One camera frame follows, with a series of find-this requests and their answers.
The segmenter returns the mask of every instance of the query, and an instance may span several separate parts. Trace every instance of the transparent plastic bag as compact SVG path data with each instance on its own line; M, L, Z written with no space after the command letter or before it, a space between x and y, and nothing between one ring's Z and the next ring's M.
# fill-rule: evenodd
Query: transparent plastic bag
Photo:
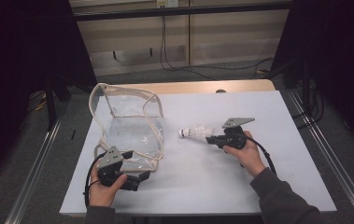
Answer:
M122 171L157 169L163 157L163 108L154 92L99 83L92 91L89 108L102 130L94 157L99 147L109 150L115 146L120 152L134 152L124 161Z

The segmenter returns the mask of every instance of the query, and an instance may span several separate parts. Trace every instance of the person's right hand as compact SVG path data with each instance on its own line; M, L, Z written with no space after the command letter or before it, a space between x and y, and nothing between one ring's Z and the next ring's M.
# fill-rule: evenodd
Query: person's right hand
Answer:
M252 138L252 135L248 131L244 131L244 134L247 137ZM258 146L255 143L247 140L246 145L243 149L238 150L234 147L223 147L225 152L234 155L240 163L246 167L248 173L253 177L257 176L261 173L261 171L266 168L261 160L261 156L259 155Z

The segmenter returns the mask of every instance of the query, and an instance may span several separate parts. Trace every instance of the electrical cord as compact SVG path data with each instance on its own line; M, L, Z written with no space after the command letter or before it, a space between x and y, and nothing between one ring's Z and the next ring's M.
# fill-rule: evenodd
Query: electrical cord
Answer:
M36 99L38 96L42 95L43 93L44 93L44 91L40 91L36 96L33 96L33 97L30 96L29 101Z
M270 158L270 154L266 151L266 149L264 149L264 147L259 142L257 142L255 139L253 139L251 137L248 137L248 136L246 136L244 134L233 133L233 135L236 135L236 136L239 136L239 137L243 137L243 138L247 139L248 141L251 141L251 142L255 143L261 149L264 157L267 159L267 162L269 163L269 166L270 166L270 170L272 170L273 174L276 175L276 167L274 166L273 161Z
M310 104L310 110L309 111L305 110L302 113L297 114L297 115L291 115L293 119L298 119L299 117L306 115L306 114L311 115L312 111L314 109L317 109L317 111L316 111L316 115L317 115L317 113L319 112L319 104L318 104L318 101L316 98L316 93L317 93L317 89L315 89L314 94L312 96L312 99L311 99L312 103Z
M307 127L310 127L311 125L317 124L322 119L322 117L324 115L325 106L324 106L324 100L323 100L322 94L319 91L318 91L318 93L319 93L319 99L321 101L321 107L319 108L319 106L318 106L318 110L317 110L316 114L307 123L298 126L297 127L298 130L301 130L303 128L307 128Z
M274 69L270 73L266 74L264 77L261 77L261 79L273 79L274 77L278 76L281 74L281 71L284 69L288 68L290 65L294 64L297 62L297 59L291 59L289 62L281 64L278 68Z
M318 115L319 113L319 102L317 100L317 92L318 92L319 89L315 89L314 90L314 93L313 93L313 106L311 107L311 110L316 110L315 114L314 114L314 118Z
M86 204L86 207L89 206L89 203L90 203L90 187L97 183L98 181L100 180L96 180L94 182L92 182L91 184L89 184L90 182L90 176L92 175L92 168L94 167L95 163L98 162L101 158L103 158L105 156L106 152L98 155L94 161L92 162L92 165L90 166L90 169L89 169L89 172L87 173L87 177L86 177L86 185L84 187L84 192L83 192L83 195L84 195L84 203Z
M164 64L163 64L163 54L164 54L165 62L168 64L169 68L166 68L164 66ZM268 57L268 58L265 58L265 59L263 59L263 60L261 60L261 61L259 61L257 63L254 63L252 65L245 66L245 67L237 67L237 68L217 67L217 66L211 66L211 65L193 65L193 66L174 67L172 64L170 64L168 62L168 58L167 58L166 35L165 35L165 17L163 17L163 38L162 38L162 46L161 46L161 51L160 51L160 63L162 65L162 68L165 71L186 71L186 72L194 73L194 74L196 74L198 76L201 76L201 77L205 77L205 78L208 78L208 79L211 79L211 80L216 80L213 77L208 77L208 76L205 76L205 75L203 75L201 73L189 70L189 68L212 68L212 69L220 69L220 70L237 71L237 70L249 69L251 67L257 68L258 65L260 65L261 63L264 63L264 62L267 62L267 61L271 61L273 59L274 59L273 57Z

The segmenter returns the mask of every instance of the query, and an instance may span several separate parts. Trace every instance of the white table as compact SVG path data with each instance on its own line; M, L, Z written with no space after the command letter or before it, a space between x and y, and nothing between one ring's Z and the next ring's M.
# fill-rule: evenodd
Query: white table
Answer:
M255 118L243 129L251 131L271 154L279 178L320 211L336 210L278 91L159 96L164 113L164 157L158 171L137 192L118 192L112 205L117 213L145 217L260 213L259 197L249 185L252 177L236 158L216 146L177 136L180 129L195 123L212 126L221 134L221 125L231 117ZM92 122L62 214L81 217L86 213L82 191L100 133Z

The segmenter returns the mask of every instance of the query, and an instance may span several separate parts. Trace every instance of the metal frame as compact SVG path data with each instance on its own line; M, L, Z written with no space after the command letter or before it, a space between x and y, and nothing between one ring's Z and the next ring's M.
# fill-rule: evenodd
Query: metal frame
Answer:
M46 158L49 155L52 143L54 142L54 139L57 136L57 132L61 125L61 120L63 119L66 113L68 105L69 101L63 103L60 116L56 120L55 124L52 126L52 129L46 134L45 140L39 150L39 153L37 154L34 165L32 166L29 175L25 179L24 185L22 186L19 196L17 197L16 201L13 204L13 207L11 208L7 216L5 224L18 224L21 222L25 209L28 206L28 203L34 193L36 182L40 177L39 174L42 170L43 165L45 164Z
M304 112L304 108L302 106L302 99L300 98L297 92L290 92L290 98L295 104L297 110L300 113ZM315 123L313 118L307 115L303 115L304 122L307 125L308 130L313 135L314 140L316 141L319 149L324 155L325 159L331 166L333 173L336 175L336 178L339 180L340 185L345 191L347 197L350 199L352 205L354 206L354 181L348 175L347 171L343 167L342 163L337 158L336 154L333 152L331 145L326 140L325 136L319 129L319 126Z
M77 13L74 15L74 19L76 21L100 21L100 20L115 20L115 19L128 19L128 18L180 16L180 15L193 15L193 14L281 10L281 9L290 9L291 7L297 7L297 6L303 6L303 4L296 4L293 1L289 1L289 2L244 4L244 5L215 6L215 7L169 7L169 8L154 8L154 9L141 9L141 10L130 10L130 11L115 11L115 12Z

